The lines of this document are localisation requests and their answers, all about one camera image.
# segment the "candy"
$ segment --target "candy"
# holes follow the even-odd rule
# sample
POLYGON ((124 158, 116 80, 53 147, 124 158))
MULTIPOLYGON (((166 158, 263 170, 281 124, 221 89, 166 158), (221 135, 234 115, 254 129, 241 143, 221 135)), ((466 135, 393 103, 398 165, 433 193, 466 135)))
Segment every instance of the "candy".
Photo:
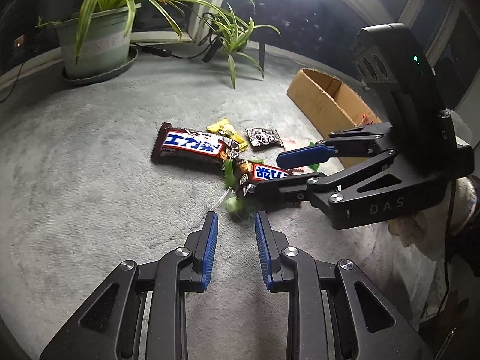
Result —
POLYGON ((248 139, 253 147, 268 146, 271 144, 283 147, 283 142, 277 130, 265 128, 246 128, 248 139))
POLYGON ((152 151, 153 163, 162 157, 181 156, 223 165, 227 159, 239 156, 239 144, 216 134, 172 127, 163 123, 152 151))
POLYGON ((291 171, 241 159, 234 162, 234 174, 235 178, 239 180, 238 197, 245 197, 247 193, 255 193, 255 186, 259 181, 292 175, 291 171))
POLYGON ((207 127, 207 131, 214 134, 220 134, 224 137, 231 138, 240 145, 240 151, 243 152, 248 148, 248 143, 244 140, 235 128, 230 124, 228 119, 222 119, 217 123, 207 127))

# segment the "potted plant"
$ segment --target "potted plant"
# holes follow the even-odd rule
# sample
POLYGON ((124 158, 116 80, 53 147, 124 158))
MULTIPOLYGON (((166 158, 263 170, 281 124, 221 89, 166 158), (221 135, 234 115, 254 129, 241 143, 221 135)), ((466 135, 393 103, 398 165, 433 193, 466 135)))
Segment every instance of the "potted plant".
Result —
POLYGON ((241 56, 253 62, 261 72, 262 79, 265 77, 263 69, 258 62, 255 61, 255 59, 253 59, 250 55, 247 55, 243 52, 254 30, 262 27, 271 28, 278 33, 279 36, 281 35, 277 27, 268 24, 255 25, 252 18, 250 18, 249 24, 247 24, 245 21, 235 15, 230 4, 228 4, 228 6, 230 9, 229 12, 219 10, 215 14, 205 15, 203 17, 203 21, 210 27, 210 31, 216 36, 216 39, 212 42, 212 46, 203 61, 208 62, 210 59, 212 59, 213 55, 218 49, 222 49, 229 61, 230 79, 232 81, 233 88, 235 88, 237 73, 235 60, 233 59, 234 56, 241 56))
MULTIPOLYGON (((84 0, 80 12, 62 22, 53 24, 58 33, 66 74, 71 79, 82 79, 118 68, 127 59, 135 12, 141 0, 84 0)), ((204 0, 146 0, 166 18, 178 34, 182 30, 165 10, 170 5, 183 13, 187 4, 201 4, 214 12, 219 7, 204 0)))

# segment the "black device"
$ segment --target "black device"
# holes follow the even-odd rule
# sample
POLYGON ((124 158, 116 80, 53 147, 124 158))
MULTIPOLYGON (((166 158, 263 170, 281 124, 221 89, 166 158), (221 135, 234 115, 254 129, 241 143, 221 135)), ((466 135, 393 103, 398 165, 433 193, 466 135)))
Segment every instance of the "black device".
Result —
POLYGON ((40 360, 137 360, 148 291, 145 360, 187 360, 185 292, 207 289, 217 236, 217 214, 208 212, 202 230, 159 261, 122 262, 57 332, 40 360))
POLYGON ((433 360, 430 349, 369 278, 349 259, 316 261, 273 231, 265 212, 255 219, 263 281, 289 293, 286 360, 433 360), (328 347, 322 291, 327 292, 333 347, 328 347))
POLYGON ((377 223, 439 204, 450 181, 474 171, 469 145, 457 143, 421 46, 408 27, 363 28, 354 63, 380 97, 389 122, 332 132, 316 145, 282 153, 277 164, 293 169, 331 157, 368 157, 334 175, 322 173, 259 182, 260 200, 310 201, 337 230, 377 223))

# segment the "light green plant pot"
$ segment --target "light green plant pot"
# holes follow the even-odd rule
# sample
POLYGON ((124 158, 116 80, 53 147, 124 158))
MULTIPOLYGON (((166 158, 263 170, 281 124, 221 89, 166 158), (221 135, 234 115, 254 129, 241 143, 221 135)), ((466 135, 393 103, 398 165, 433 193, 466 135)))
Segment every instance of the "light green plant pot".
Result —
POLYGON ((123 65, 128 56, 131 31, 123 37, 128 7, 97 12, 75 61, 75 36, 78 19, 55 24, 65 71, 70 79, 83 79, 109 72, 123 65))

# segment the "gray carpet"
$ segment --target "gray carpet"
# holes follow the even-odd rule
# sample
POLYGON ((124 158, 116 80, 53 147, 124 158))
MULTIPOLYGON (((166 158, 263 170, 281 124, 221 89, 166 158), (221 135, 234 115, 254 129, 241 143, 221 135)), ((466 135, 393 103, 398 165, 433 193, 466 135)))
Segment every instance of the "gray carpet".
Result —
MULTIPOLYGON (((264 82, 239 63, 237 90, 223 61, 141 55, 84 88, 63 84, 60 68, 21 80, 0 106, 0 314, 33 359, 115 266, 183 245, 223 194, 220 175, 150 163, 163 121, 203 129, 226 116, 239 130, 320 139, 286 95, 299 66, 285 59, 267 56, 264 82)), ((275 164, 278 152, 262 157, 275 164)), ((339 169, 337 160, 320 168, 339 169)), ((335 231, 309 204, 270 221, 316 259, 354 260, 418 323, 434 264, 385 226, 335 231)), ((267 292, 259 265, 253 224, 219 212, 212 282, 187 300, 191 359, 284 358, 287 296, 267 292)))

